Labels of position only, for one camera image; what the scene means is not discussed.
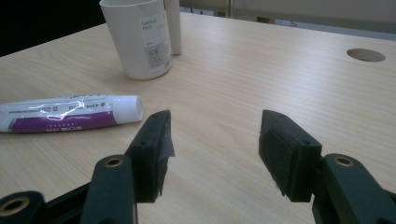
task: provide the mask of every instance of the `table surface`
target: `table surface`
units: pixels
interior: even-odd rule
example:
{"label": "table surface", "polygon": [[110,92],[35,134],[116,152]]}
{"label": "table surface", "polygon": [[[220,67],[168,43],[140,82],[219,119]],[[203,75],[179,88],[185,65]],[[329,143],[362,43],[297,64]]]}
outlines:
{"label": "table surface", "polygon": [[[282,197],[258,155],[262,111],[286,114],[322,155],[361,161],[396,191],[396,42],[181,14],[183,52],[152,80],[122,73],[106,25],[0,58],[0,103],[76,94],[137,94],[144,120],[170,109],[176,156],[163,196],[140,223],[314,223],[311,203]],[[364,62],[349,49],[386,60]],[[144,120],[69,133],[0,133],[0,198],[47,201],[91,180]]]}

